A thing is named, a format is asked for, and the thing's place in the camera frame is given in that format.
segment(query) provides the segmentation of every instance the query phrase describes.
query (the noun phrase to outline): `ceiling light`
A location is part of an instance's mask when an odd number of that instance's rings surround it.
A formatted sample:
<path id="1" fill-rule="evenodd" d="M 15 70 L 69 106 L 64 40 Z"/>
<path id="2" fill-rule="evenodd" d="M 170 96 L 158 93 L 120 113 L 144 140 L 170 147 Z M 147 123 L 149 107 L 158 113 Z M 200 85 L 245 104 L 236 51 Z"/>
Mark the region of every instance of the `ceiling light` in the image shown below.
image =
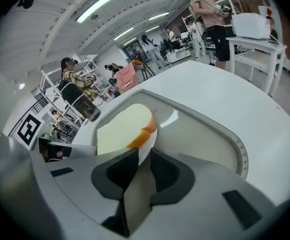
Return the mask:
<path id="1" fill-rule="evenodd" d="M 117 39 L 119 39 L 120 37 L 122 37 L 123 35 L 125 35 L 126 33 L 128 33 L 129 31 L 132 31 L 134 28 L 130 28 L 129 30 L 126 30 L 123 34 L 120 34 L 118 37 L 116 37 L 114 40 L 116 41 Z"/>
<path id="2" fill-rule="evenodd" d="M 110 0 L 99 0 L 94 3 L 90 8 L 88 8 L 76 21 L 78 23 L 83 23 L 85 19 L 87 19 L 93 12 L 97 9 L 102 7 L 105 3 L 109 2 Z"/>
<path id="3" fill-rule="evenodd" d="M 155 29 L 157 29 L 157 28 L 159 28 L 159 27 L 160 27 L 160 26 L 153 27 L 153 28 L 147 30 L 146 33 L 148 33 L 148 32 L 151 31 L 151 30 L 155 30 Z"/>
<path id="4" fill-rule="evenodd" d="M 18 89 L 23 89 L 25 87 L 25 84 L 22 82 L 20 85 L 19 85 L 19 87 L 18 87 Z"/>
<path id="5" fill-rule="evenodd" d="M 129 43 L 133 42 L 134 40 L 136 40 L 136 38 L 133 38 L 132 40 L 130 40 L 127 43 L 125 43 L 124 46 L 128 45 Z"/>
<path id="6" fill-rule="evenodd" d="M 169 12 L 166 12 L 166 13 L 163 13 L 163 14 L 159 14 L 159 15 L 157 15 L 157 16 L 154 16 L 154 17 L 150 18 L 149 20 L 152 21 L 152 20 L 154 20 L 154 19 L 156 19 L 156 18 L 159 18 L 159 17 L 165 16 L 165 15 L 168 15 L 168 14 L 169 14 Z"/>

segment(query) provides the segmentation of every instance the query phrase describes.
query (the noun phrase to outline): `floor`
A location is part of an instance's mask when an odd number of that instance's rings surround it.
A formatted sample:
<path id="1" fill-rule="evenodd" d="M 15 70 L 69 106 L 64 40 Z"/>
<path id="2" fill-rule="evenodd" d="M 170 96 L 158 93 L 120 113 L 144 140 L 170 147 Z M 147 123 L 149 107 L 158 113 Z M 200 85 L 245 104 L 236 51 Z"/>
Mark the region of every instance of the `floor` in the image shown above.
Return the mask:
<path id="1" fill-rule="evenodd" d="M 192 56 L 182 59 L 180 61 L 177 61 L 169 66 L 166 66 L 162 69 L 158 69 L 157 65 L 155 65 L 154 63 L 152 63 L 152 65 L 149 65 L 151 67 L 151 69 L 153 70 L 153 72 L 157 75 L 163 71 L 166 71 L 176 65 L 179 65 L 183 62 L 186 61 L 198 61 L 198 62 L 202 62 L 202 63 L 206 63 L 209 64 L 210 59 L 209 56 L 201 56 L 199 58 L 195 58 L 193 51 L 192 51 Z M 249 73 L 250 73 L 250 66 L 240 63 L 240 62 L 235 62 L 236 64 L 236 68 L 239 70 L 236 70 L 235 74 L 244 78 L 244 79 L 248 79 L 249 77 Z M 230 70 L 230 62 L 227 63 L 226 65 L 226 70 L 229 71 Z M 140 79 L 140 81 L 144 81 L 144 78 L 141 74 L 141 72 L 137 72 L 138 78 Z M 259 70 L 254 70 L 254 74 L 253 74 L 253 79 L 252 79 L 252 84 L 254 84 L 255 86 L 261 88 L 266 81 L 266 74 L 259 71 Z M 288 115 L 290 116 L 290 73 L 287 73 L 285 71 L 283 71 L 282 76 L 280 78 L 280 82 L 278 85 L 278 88 L 276 90 L 276 93 L 273 97 L 273 99 L 288 113 Z"/>

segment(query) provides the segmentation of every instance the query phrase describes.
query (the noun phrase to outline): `black shorts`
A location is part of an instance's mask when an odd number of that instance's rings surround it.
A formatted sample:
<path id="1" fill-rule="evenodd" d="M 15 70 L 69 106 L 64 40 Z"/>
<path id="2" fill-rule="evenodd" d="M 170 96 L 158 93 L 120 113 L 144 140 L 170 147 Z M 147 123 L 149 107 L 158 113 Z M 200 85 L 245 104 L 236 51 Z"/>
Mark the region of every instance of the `black shorts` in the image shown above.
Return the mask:
<path id="1" fill-rule="evenodd" d="M 216 56 L 220 62 L 230 60 L 229 44 L 226 40 L 225 27 L 214 25 L 207 29 L 207 33 L 216 47 Z"/>

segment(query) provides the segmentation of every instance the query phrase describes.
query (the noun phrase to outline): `white table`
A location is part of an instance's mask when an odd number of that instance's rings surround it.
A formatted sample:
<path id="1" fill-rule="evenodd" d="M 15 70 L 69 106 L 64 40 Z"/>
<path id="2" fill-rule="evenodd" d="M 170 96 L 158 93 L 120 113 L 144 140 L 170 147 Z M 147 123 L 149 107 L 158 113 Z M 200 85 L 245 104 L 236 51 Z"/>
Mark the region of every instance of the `white table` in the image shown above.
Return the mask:
<path id="1" fill-rule="evenodd" d="M 279 64 L 277 79 L 274 83 L 270 96 L 272 97 L 275 94 L 275 91 L 278 87 L 278 83 L 281 77 L 281 73 L 284 66 L 286 45 L 275 44 L 269 42 L 268 40 L 255 40 L 250 38 L 243 37 L 228 37 L 230 47 L 230 71 L 235 73 L 235 61 L 239 61 L 245 64 L 250 65 L 251 74 L 249 76 L 249 81 L 251 81 L 253 76 L 254 68 L 257 68 L 267 74 L 266 84 L 263 88 L 265 94 L 269 93 L 271 84 L 273 82 L 276 65 Z M 235 54 L 234 45 L 244 46 L 246 48 L 253 49 L 252 51 L 243 52 L 240 54 Z"/>
<path id="2" fill-rule="evenodd" d="M 189 48 L 181 48 L 177 51 L 166 54 L 169 63 L 174 63 L 190 56 L 191 53 Z"/>
<path id="3" fill-rule="evenodd" d="M 99 119 L 138 89 L 183 104 L 234 132 L 247 149 L 246 180 L 277 205 L 290 199 L 290 117 L 256 86 L 214 66 L 187 61 L 106 103 Z M 98 120 L 82 126 L 73 144 L 90 145 Z"/>

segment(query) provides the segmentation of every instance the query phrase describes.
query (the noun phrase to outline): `woman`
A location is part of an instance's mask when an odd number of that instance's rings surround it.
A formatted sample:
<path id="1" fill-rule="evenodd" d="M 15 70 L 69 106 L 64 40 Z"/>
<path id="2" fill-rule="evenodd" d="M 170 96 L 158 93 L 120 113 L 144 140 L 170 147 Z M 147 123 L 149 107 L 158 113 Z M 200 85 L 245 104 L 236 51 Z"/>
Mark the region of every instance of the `woman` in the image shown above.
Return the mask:
<path id="1" fill-rule="evenodd" d="M 270 39 L 273 40 L 273 41 L 276 41 L 275 39 L 278 39 L 278 33 L 277 33 L 277 31 L 274 30 L 274 28 L 275 28 L 275 21 L 270 16 L 267 16 L 266 19 L 269 20 L 269 24 L 270 24 Z"/>
<path id="2" fill-rule="evenodd" d="M 90 88 L 92 80 L 88 78 L 83 79 L 73 72 L 75 63 L 72 59 L 63 58 L 60 67 L 62 80 L 67 80 L 76 85 L 95 106 L 99 106 L 103 103 L 103 99 L 98 97 L 98 91 Z"/>
<path id="3" fill-rule="evenodd" d="M 150 41 L 146 35 L 143 35 L 141 37 L 141 45 L 143 46 L 145 52 L 148 52 L 148 57 L 152 59 L 155 63 L 158 63 L 158 69 L 164 67 L 164 59 L 161 57 L 160 53 L 154 47 L 152 41 Z"/>
<path id="4" fill-rule="evenodd" d="M 204 40 L 202 38 L 203 30 L 199 26 L 200 23 L 199 22 L 194 23 L 194 20 L 190 17 L 186 20 L 186 24 L 188 25 L 189 33 L 191 34 L 193 42 L 194 42 L 196 58 L 199 58 L 200 47 L 202 48 L 202 56 L 205 56 L 206 55 L 206 46 L 205 46 Z"/>

